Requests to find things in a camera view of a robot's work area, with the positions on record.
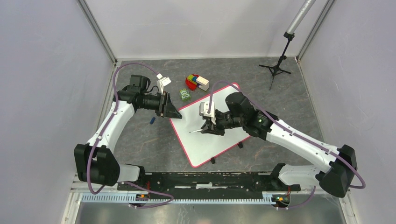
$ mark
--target tripod stand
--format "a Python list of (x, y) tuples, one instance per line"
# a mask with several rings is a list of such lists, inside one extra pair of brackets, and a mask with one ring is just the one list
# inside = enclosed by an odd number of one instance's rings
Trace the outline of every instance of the tripod stand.
[(291, 74), (291, 72), (286, 71), (286, 70), (283, 70), (283, 69), (281, 69), (279, 66), (281, 65), (282, 61), (285, 60), (285, 59), (287, 58), (286, 55), (284, 55), (284, 54), (286, 53), (287, 47), (289, 46), (289, 43), (290, 43), (291, 40), (293, 40), (293, 38), (294, 38), (294, 34), (290, 35), (290, 37), (289, 37), (288, 40), (287, 40), (286, 47), (285, 47), (285, 49), (283, 50), (283, 53), (282, 53), (282, 55), (279, 57), (278, 63), (277, 63), (275, 66), (272, 66), (272, 67), (271, 67), (271, 66), (259, 64), (260, 67), (268, 68), (269, 71), (271, 72), (272, 81), (271, 81), (271, 86), (269, 86), (269, 90), (271, 90), (272, 84), (274, 83), (274, 78), (275, 78), (275, 76), (277, 76), (277, 75), (279, 75), (279, 74), (281, 74), (281, 73)]
[(277, 76), (281, 73), (291, 74), (291, 72), (281, 69), (280, 66), (281, 66), (282, 61), (287, 58), (285, 56), (285, 53), (286, 53), (287, 47), (289, 46), (290, 42), (294, 38), (294, 31), (296, 30), (298, 25), (300, 25), (301, 21), (303, 20), (303, 18), (305, 17), (307, 12), (310, 10), (311, 6), (313, 5), (313, 3), (315, 1), (316, 0), (305, 0), (303, 6), (301, 6), (301, 8), (300, 8), (300, 11), (297, 13), (296, 17), (294, 17), (293, 21), (291, 22), (291, 24), (287, 28), (286, 32), (284, 33), (283, 36), (287, 38), (287, 44), (286, 44), (285, 49), (283, 50), (282, 55), (279, 57), (278, 63), (275, 66), (259, 64), (260, 67), (268, 68), (269, 71), (271, 72), (272, 81), (271, 81), (271, 86), (269, 86), (269, 90), (271, 90), (272, 84), (274, 83), (275, 76)]

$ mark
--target gray speckled floor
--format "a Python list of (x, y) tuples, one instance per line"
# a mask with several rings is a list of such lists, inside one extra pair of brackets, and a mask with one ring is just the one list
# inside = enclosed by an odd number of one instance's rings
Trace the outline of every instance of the gray speckled floor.
[[(172, 83), (165, 87), (170, 92), (176, 108), (199, 99), (207, 92), (190, 91), (192, 100), (183, 102), (179, 90), (186, 88), (184, 80), (192, 73), (202, 75), (210, 83), (218, 80), (237, 82), (241, 89), (252, 96), (267, 111), (277, 115), (294, 128), (322, 140), (318, 122), (308, 97), (303, 78), (294, 58), (282, 63), (282, 68), (292, 72), (275, 77), (269, 91), (271, 74), (259, 64), (274, 65), (277, 58), (224, 58), (224, 59), (185, 59), (143, 61)], [(130, 65), (120, 71), (117, 88), (129, 84), (131, 74), (144, 75), (153, 82), (154, 73), (139, 65)], [(216, 164), (206, 163), (192, 168), (168, 119), (158, 118), (153, 125), (149, 122), (154, 111), (139, 110), (125, 126), (115, 146), (115, 157), (121, 164), (128, 163), (144, 166), (146, 171), (271, 171), (278, 163), (307, 165), (308, 161), (293, 152), (261, 139), (250, 138), (244, 147), (231, 148), (216, 158)]]

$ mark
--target white wall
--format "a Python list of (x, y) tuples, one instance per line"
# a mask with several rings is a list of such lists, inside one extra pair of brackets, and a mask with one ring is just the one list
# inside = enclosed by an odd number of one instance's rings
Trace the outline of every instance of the white wall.
[(362, 224), (396, 220), (395, 10), (394, 0), (336, 1), (301, 62), (325, 140), (356, 150)]
[[(304, 0), (86, 0), (118, 58), (280, 56)], [(296, 30), (296, 56), (326, 0)]]
[(74, 0), (1, 1), (0, 36), (0, 223), (59, 223), (112, 64)]

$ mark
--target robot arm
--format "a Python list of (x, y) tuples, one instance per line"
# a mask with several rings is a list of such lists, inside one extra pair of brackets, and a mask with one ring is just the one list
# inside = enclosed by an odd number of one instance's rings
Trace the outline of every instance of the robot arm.
[(354, 174), (329, 153), (333, 152), (341, 156), (357, 169), (353, 148), (347, 145), (337, 148), (320, 142), (269, 113), (272, 118), (291, 130), (293, 134), (297, 133), (329, 150), (329, 152), (322, 151), (273, 123), (263, 112), (254, 109), (249, 100), (240, 92), (228, 95), (226, 104), (229, 108), (228, 112), (216, 110), (213, 102), (211, 111), (208, 111), (209, 102), (201, 103), (199, 114), (205, 120), (200, 130), (201, 133), (224, 135), (226, 129), (242, 127), (249, 135), (281, 145), (313, 164), (310, 166), (278, 164), (272, 175), (275, 175), (281, 182), (289, 186), (293, 184), (319, 185), (334, 196), (345, 196)]
[[(133, 117), (137, 109), (154, 110), (159, 117), (181, 119), (182, 115), (177, 111), (170, 100), (169, 93), (161, 91), (156, 95), (147, 94), (150, 80), (143, 76), (132, 75), (129, 85), (118, 91), (119, 105), (117, 112), (114, 112), (116, 102), (112, 103), (110, 112), (105, 120), (88, 140), (86, 144), (77, 144), (74, 149), (78, 178), (86, 181), (86, 171), (88, 155), (99, 138), (98, 147), (94, 152), (94, 159), (91, 161), (91, 181), (92, 183), (113, 186), (121, 181), (136, 181), (141, 173), (139, 166), (120, 165), (113, 156), (115, 144), (125, 127), (125, 124)], [(112, 121), (105, 131), (100, 135), (100, 131), (107, 125), (111, 115)]]

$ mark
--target black foot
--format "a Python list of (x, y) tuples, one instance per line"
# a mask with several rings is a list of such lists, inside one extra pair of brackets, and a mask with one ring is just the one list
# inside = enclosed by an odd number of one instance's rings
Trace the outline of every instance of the black foot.
[(264, 68), (268, 68), (268, 70), (271, 72), (272, 81), (271, 81), (271, 85), (269, 86), (269, 90), (271, 90), (271, 87), (272, 87), (272, 84), (273, 84), (273, 82), (274, 82), (275, 76), (277, 76), (277, 75), (279, 75), (279, 74), (281, 74), (281, 73), (291, 74), (291, 72), (286, 71), (286, 70), (283, 70), (283, 69), (280, 69), (280, 68), (277, 67), (277, 66), (271, 67), (271, 66), (262, 65), (262, 64), (259, 64), (259, 66), (260, 66), (260, 67), (264, 67)]

